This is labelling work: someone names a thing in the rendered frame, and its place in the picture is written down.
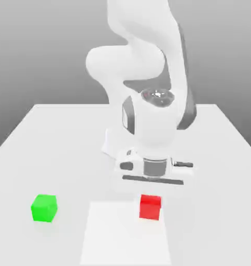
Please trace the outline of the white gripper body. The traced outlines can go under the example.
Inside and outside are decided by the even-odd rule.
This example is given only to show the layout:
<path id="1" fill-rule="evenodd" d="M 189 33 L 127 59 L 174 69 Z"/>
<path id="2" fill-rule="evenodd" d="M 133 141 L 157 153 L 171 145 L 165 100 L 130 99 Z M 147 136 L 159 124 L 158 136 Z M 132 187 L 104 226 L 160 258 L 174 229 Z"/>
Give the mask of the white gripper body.
<path id="1" fill-rule="evenodd" d="M 124 186 L 140 190 L 169 190 L 178 189 L 185 186 L 183 180 L 169 178 L 147 178 L 144 176 L 121 175 Z"/>

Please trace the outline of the small red cube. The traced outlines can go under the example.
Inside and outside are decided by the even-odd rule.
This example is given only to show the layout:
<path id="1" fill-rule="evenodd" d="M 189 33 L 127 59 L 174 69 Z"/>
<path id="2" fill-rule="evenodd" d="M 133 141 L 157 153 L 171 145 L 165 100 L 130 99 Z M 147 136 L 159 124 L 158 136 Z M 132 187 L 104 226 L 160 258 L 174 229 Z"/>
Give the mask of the small red cube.
<path id="1" fill-rule="evenodd" d="M 143 219 L 159 220 L 161 197 L 154 195 L 141 195 L 139 217 Z"/>

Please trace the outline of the small green cube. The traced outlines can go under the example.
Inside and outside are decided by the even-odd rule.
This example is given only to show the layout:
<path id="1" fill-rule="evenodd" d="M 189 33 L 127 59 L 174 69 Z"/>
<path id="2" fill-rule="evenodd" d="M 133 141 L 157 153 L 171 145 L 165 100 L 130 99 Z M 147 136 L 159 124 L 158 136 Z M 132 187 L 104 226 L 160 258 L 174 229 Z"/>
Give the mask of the small green cube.
<path id="1" fill-rule="evenodd" d="M 39 194 L 31 205 L 32 218 L 39 222 L 52 222 L 58 210 L 55 195 Z"/>

